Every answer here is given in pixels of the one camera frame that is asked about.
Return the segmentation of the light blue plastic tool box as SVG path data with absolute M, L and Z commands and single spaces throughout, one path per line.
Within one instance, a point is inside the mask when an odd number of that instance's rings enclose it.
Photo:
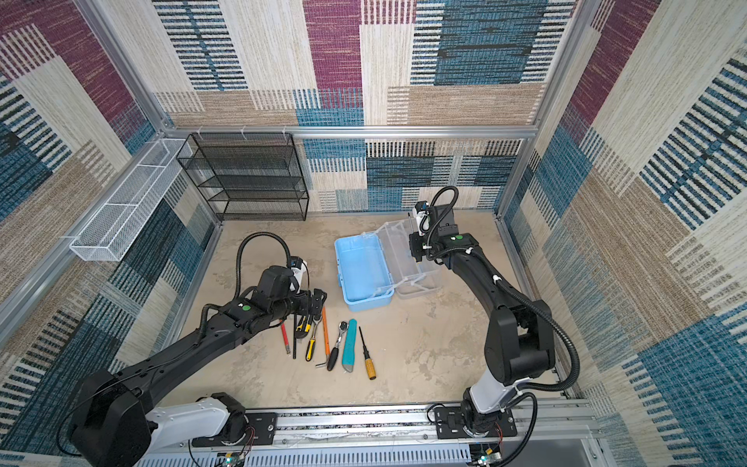
M 386 307 L 394 296 L 412 299 L 442 288 L 440 268 L 410 254 L 414 220 L 384 223 L 373 232 L 335 241 L 338 283 L 353 313 Z

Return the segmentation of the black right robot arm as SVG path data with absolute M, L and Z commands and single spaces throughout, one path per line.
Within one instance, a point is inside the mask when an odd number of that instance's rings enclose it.
M 489 322 L 484 342 L 486 371 L 466 389 L 461 403 L 465 431 L 484 436 L 524 390 L 558 391 L 538 383 L 556 364 L 554 329 L 543 317 L 550 309 L 530 301 L 507 282 L 484 255 L 476 239 L 453 233 L 426 242 L 426 235 L 410 234 L 414 260 L 444 265 L 459 276 L 484 307 Z

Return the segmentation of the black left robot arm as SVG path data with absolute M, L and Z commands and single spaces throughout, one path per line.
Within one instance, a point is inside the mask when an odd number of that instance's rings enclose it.
M 290 314 L 322 311 L 327 293 L 287 291 L 271 300 L 253 289 L 218 307 L 196 331 L 117 373 L 97 371 L 80 381 L 67 439 L 93 466 L 133 466 L 145 455 L 156 424 L 146 414 L 198 370 L 246 344 Z

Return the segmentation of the orange pencil tool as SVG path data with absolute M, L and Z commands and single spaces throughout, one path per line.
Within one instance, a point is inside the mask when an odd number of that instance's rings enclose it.
M 331 354 L 326 307 L 323 307 L 322 309 L 322 329 L 323 329 L 323 336 L 324 336 L 325 361 L 323 363 L 316 364 L 315 368 L 317 369 L 320 369 L 323 367 L 326 368 L 327 363 L 329 361 L 330 354 Z

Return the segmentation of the black hex key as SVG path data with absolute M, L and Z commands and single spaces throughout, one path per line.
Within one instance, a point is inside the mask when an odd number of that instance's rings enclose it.
M 296 327 L 298 326 L 298 317 L 293 314 L 293 326 L 291 331 L 291 343 L 292 343 L 292 358 L 297 359 L 297 338 L 296 338 Z

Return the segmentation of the red hex key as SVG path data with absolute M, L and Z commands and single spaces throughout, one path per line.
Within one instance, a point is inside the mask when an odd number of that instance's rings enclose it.
M 290 340 L 289 340 L 289 337 L 288 337 L 288 333 L 287 333 L 287 328 L 286 328 L 286 325 L 285 325 L 285 321 L 281 321 L 281 323 L 280 323 L 280 330 L 281 330 L 281 334 L 282 334 L 282 339 L 283 339 L 283 343 L 284 343 L 285 352 L 286 352 L 286 354 L 291 355 L 292 354 L 292 350 L 291 350 L 291 346 L 290 346 Z

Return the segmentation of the teal utility knife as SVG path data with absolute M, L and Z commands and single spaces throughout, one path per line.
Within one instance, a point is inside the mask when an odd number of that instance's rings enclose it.
M 344 352 L 342 352 L 342 369 L 346 373 L 352 373 L 355 365 L 355 345 L 357 336 L 357 321 L 350 319 L 346 331 Z

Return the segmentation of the yellow handled wrench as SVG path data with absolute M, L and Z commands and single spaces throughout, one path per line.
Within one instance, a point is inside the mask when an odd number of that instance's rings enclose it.
M 317 330 L 318 326 L 322 321 L 322 315 L 319 314 L 311 319 L 310 338 L 307 343 L 307 350 L 305 351 L 305 361 L 311 362 L 313 360 L 316 344 L 317 344 Z

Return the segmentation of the wooden handled screwdriver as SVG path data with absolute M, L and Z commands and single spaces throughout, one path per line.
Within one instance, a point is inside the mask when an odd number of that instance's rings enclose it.
M 367 344 L 365 343 L 363 330 L 359 329 L 359 333 L 360 333 L 361 343 L 363 346 L 364 364 L 365 364 L 365 369 L 367 372 L 367 377 L 370 381 L 374 381 L 377 378 L 377 371 L 375 370 L 375 364 L 373 362 L 373 359 L 371 358 L 369 348 L 367 347 Z

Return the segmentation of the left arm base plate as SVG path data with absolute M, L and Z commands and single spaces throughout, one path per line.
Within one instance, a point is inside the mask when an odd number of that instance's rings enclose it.
M 193 448 L 248 448 L 274 442 L 278 413 L 249 413 L 231 416 L 217 435 L 194 439 Z

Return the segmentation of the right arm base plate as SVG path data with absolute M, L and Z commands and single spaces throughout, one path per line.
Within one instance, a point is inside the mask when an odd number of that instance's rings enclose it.
M 516 420 L 511 411 L 473 414 L 461 407 L 437 404 L 427 411 L 426 418 L 435 425 L 439 439 L 517 436 Z

